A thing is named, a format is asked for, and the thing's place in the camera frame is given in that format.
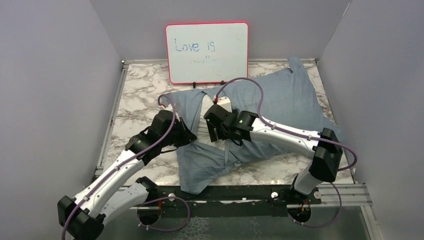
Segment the red framed whiteboard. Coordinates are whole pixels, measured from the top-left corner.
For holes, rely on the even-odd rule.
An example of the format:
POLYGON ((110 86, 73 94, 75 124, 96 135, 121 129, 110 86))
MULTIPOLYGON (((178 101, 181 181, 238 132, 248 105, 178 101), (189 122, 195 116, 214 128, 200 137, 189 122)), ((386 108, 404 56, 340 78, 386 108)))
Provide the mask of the red framed whiteboard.
POLYGON ((249 25, 245 21, 168 24, 169 81, 220 84, 248 76, 249 25))

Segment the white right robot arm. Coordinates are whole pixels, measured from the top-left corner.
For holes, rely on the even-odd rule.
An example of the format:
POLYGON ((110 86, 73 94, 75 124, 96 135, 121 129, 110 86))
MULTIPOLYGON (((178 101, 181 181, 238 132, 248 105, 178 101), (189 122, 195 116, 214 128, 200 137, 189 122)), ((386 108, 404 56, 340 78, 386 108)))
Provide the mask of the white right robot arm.
POLYGON ((337 178, 343 149, 332 129, 310 131, 261 119, 256 113, 243 110, 230 112, 213 104, 204 114, 210 140, 232 140, 242 146, 245 141, 278 145, 310 159, 308 167, 299 173, 288 190, 289 199, 300 204, 313 189, 337 178))

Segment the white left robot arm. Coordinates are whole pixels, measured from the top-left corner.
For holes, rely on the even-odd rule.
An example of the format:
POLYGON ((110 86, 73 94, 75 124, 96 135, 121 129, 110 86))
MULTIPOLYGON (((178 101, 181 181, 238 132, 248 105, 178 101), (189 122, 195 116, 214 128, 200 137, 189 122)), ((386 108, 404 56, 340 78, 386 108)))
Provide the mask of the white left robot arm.
POLYGON ((163 148, 186 146, 196 139, 174 111, 160 110, 151 125, 132 136, 119 157, 94 182, 74 197, 65 195, 59 200, 57 209, 62 234, 70 234, 76 240, 95 240, 109 222, 131 207, 155 203, 156 185, 150 179, 126 190, 120 188, 159 156, 163 148))

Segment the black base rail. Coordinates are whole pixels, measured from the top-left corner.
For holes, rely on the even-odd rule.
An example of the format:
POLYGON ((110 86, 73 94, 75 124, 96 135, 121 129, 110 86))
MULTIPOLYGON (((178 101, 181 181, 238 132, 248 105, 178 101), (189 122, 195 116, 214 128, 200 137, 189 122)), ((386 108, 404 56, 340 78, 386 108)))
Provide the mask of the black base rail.
POLYGON ((300 196, 290 185, 210 185, 199 194, 179 186, 159 186, 150 191, 147 202, 137 204, 142 220, 159 218, 287 217, 322 201, 318 188, 300 196))

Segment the blue pillowcase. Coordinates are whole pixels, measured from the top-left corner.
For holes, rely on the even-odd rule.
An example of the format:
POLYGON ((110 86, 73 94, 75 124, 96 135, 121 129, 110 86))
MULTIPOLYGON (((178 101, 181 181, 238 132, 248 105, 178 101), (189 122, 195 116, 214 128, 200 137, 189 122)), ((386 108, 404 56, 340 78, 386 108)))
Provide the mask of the blue pillowcase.
POLYGON ((264 130, 299 129, 307 141, 314 132, 330 129, 340 143, 346 141, 340 128, 324 115, 302 60, 292 56, 288 64, 287 68, 253 80, 239 79, 226 86, 175 91, 163 98, 166 106, 175 106, 174 112, 196 135, 194 142, 176 151, 182 191, 199 194, 235 167, 293 151, 284 143, 260 140, 244 140, 242 145, 230 139, 212 142, 205 115, 214 97, 228 98, 232 110, 238 113, 252 113, 264 130))

